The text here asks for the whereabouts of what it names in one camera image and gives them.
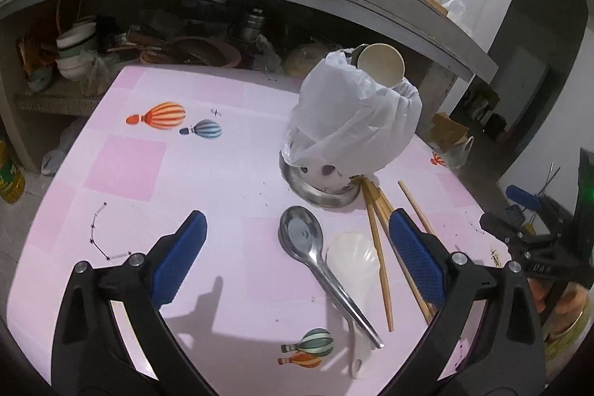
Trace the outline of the person right hand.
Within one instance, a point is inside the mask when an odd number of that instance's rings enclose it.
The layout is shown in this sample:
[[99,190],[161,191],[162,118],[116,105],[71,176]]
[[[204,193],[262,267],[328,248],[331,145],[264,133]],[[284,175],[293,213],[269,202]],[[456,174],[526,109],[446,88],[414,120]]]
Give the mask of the person right hand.
[[[545,309],[545,298],[547,291],[543,284],[536,279],[529,278],[529,286],[536,304],[536,310],[540,314]],[[558,301],[555,308],[555,323],[552,332],[561,333],[573,325],[580,317],[585,305],[589,301],[589,291],[581,285],[569,289]]]

